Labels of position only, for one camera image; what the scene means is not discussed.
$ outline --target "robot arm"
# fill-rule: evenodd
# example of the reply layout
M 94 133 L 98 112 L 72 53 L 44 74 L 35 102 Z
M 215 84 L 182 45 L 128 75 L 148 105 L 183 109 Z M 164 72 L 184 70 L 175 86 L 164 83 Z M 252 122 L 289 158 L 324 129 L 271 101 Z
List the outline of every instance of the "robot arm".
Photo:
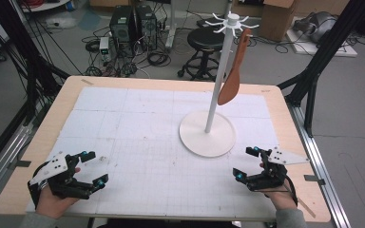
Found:
M 62 152 L 54 156 L 51 161 L 40 165 L 34 172 L 33 178 L 28 182 L 29 192 L 37 207 L 38 200 L 43 185 L 49 184 L 53 195 L 60 198 L 78 198 L 88 200 L 94 192 L 106 187 L 108 174 L 102 175 L 92 183 L 79 182 L 73 175 L 75 174 L 76 165 L 81 162 L 87 162 L 96 157 L 95 152 L 82 152 L 77 155 L 66 155 Z
M 287 169 L 284 164 L 308 162 L 308 159 L 276 148 L 266 151 L 258 147 L 247 147 L 245 152 L 255 157 L 261 156 L 263 171 L 260 174 L 248 177 L 246 173 L 233 168 L 233 176 L 236 181 L 245 184 L 252 192 L 283 185 L 292 194 L 294 202 L 298 204 L 295 186 L 287 176 Z M 289 181 L 290 189 L 284 184 L 286 179 Z

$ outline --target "grid paper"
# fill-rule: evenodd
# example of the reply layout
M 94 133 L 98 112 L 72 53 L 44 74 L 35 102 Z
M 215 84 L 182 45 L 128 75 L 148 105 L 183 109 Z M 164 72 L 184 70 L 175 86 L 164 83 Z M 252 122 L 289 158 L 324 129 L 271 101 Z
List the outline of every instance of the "grid paper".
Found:
M 271 219 L 275 208 L 261 193 L 235 181 L 233 167 L 258 174 L 260 159 L 245 147 L 278 146 L 266 102 L 238 96 L 217 107 L 235 126 L 237 140 L 223 156 L 204 158 L 184 147 L 180 122 L 210 106 L 211 92 L 86 87 L 69 114 L 48 160 L 59 151 L 95 151 L 79 163 L 78 181 L 108 174 L 106 187 L 79 200 L 70 213 L 106 217 Z M 33 211 L 32 202 L 28 211 Z

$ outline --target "white stand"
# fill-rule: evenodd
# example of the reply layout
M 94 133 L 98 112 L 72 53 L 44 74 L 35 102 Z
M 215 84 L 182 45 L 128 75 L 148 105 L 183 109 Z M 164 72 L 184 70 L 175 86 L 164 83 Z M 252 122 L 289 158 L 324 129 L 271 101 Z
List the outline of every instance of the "white stand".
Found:
M 228 152 L 236 142 L 236 130 L 227 118 L 216 113 L 212 132 L 206 133 L 207 111 L 192 112 L 180 125 L 180 137 L 192 152 L 208 157 L 218 157 Z
M 221 50 L 221 60 L 216 76 L 215 87 L 212 95 L 212 102 L 209 112 L 194 112 L 184 117 L 180 125 L 180 137 L 184 145 L 192 152 L 205 157 L 218 157 L 227 153 L 236 142 L 236 131 L 234 126 L 221 114 L 215 115 L 216 105 L 218 103 L 219 93 L 221 92 L 221 83 L 224 72 L 226 71 L 227 61 L 229 59 L 230 48 L 233 43 L 233 37 L 236 36 L 235 29 L 241 28 L 241 23 L 248 17 L 239 21 L 237 14 L 229 13 L 226 20 L 218 18 L 222 22 L 209 25 L 224 25 L 223 28 L 216 32 L 222 32 L 226 28 L 223 49 Z

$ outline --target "chair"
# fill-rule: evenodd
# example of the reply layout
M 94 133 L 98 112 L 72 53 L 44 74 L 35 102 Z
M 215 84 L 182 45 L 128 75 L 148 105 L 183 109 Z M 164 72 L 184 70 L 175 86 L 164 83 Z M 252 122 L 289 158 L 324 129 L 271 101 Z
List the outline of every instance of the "chair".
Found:
M 215 81 L 216 74 L 212 74 L 211 70 L 218 69 L 219 62 L 216 59 L 210 58 L 209 55 L 223 48 L 223 40 L 224 34 L 215 33 L 212 28 L 196 28 L 192 30 L 188 34 L 187 41 L 196 52 L 179 70 L 178 76 L 181 78 L 187 72 L 191 75 L 191 81 L 195 79 Z M 209 61 L 216 65 L 208 66 Z

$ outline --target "human hand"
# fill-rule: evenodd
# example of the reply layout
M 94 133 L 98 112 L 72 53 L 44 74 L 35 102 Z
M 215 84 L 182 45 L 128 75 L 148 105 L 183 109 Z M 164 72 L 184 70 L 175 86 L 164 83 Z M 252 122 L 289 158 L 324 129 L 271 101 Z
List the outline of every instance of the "human hand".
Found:
M 80 168 L 76 168 L 75 172 L 77 173 L 80 170 Z M 76 198 L 61 199 L 57 196 L 54 196 L 47 184 L 47 186 L 41 190 L 40 199 L 38 200 L 35 212 L 43 216 L 58 219 L 65 213 L 68 207 L 78 200 L 79 199 Z
M 289 181 L 287 179 L 284 181 L 284 185 L 289 186 Z M 297 209 L 298 207 L 292 198 L 292 193 L 289 192 L 284 185 L 276 188 L 262 189 L 260 192 L 271 199 L 277 210 Z

